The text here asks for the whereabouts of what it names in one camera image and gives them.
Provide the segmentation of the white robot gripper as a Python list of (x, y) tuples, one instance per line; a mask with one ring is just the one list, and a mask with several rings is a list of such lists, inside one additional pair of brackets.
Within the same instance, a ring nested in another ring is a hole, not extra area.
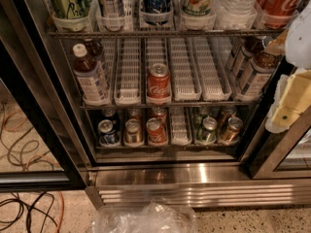
[(272, 55), (284, 55), (298, 68), (292, 75), (282, 75), (274, 94), (274, 102), (267, 114), (265, 129), (271, 133), (288, 130), (311, 106), (311, 2), (264, 49)]

